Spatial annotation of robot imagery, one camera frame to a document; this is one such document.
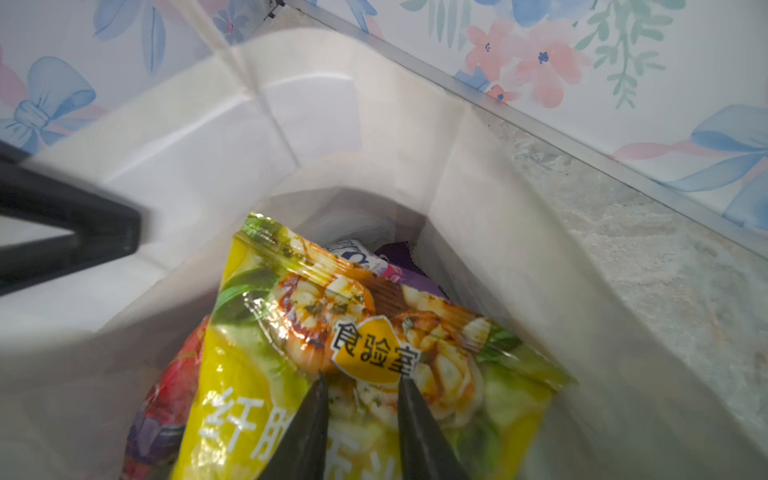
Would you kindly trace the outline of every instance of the food packaging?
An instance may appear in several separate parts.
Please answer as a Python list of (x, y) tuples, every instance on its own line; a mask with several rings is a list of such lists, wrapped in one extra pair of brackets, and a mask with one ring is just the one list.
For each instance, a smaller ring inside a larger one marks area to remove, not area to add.
[(326, 478), (399, 478), (414, 380), (473, 479), (510, 478), (567, 382), (517, 336), (260, 214), (232, 242), (172, 478), (256, 478), (311, 382), (329, 384)]

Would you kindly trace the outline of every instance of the shrimp image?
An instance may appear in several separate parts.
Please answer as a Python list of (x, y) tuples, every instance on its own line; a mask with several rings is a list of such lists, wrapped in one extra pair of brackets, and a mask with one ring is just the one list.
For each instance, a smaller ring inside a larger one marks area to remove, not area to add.
[(345, 276), (320, 286), (291, 273), (277, 290), (277, 311), (267, 322), (273, 341), (305, 372), (336, 371), (330, 349), (333, 326), (376, 314), (368, 289)]
[[(460, 347), (460, 332), (434, 312), (405, 312), (392, 319), (396, 335), (421, 350), (412, 378), (435, 420), (465, 425), (482, 404), (482, 377), (472, 356)], [(358, 396), (370, 412), (397, 427), (396, 386), (358, 382)]]

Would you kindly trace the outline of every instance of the pink flower pattern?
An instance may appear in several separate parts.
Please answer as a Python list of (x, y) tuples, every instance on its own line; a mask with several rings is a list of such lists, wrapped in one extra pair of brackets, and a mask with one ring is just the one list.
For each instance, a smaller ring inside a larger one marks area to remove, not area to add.
[(532, 83), (533, 98), (546, 108), (562, 103), (561, 80), (579, 83), (581, 69), (590, 65), (585, 55), (569, 46), (569, 27), (567, 22), (542, 22), (531, 29), (528, 38), (510, 36), (511, 55), (522, 60), (505, 74), (502, 83), (512, 88)]
[(467, 28), (467, 39), (475, 46), (466, 59), (470, 74), (480, 67), (489, 81), (498, 80), (502, 67), (512, 63), (508, 35), (514, 26), (515, 23), (511, 19), (499, 18), (493, 21), (488, 34), (474, 25)]
[(509, 102), (517, 100), (520, 96), (519, 93), (514, 91), (504, 91), (504, 88), (501, 88), (498, 85), (494, 85), (491, 90), (486, 93), (486, 95), (507, 105), (509, 105)]

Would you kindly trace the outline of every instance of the yellow label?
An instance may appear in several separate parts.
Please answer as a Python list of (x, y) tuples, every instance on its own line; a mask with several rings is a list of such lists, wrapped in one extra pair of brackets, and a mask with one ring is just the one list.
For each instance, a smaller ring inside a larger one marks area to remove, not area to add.
[(371, 316), (361, 323), (334, 326), (333, 362), (347, 375), (363, 382), (387, 385), (411, 376), (421, 352), (401, 343), (389, 319)]

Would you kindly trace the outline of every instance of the red package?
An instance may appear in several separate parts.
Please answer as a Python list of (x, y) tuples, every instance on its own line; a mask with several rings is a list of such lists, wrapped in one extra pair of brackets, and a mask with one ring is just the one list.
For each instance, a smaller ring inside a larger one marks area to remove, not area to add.
[(209, 316), (192, 332), (136, 412), (125, 445), (120, 480), (144, 480), (176, 460), (197, 392)]

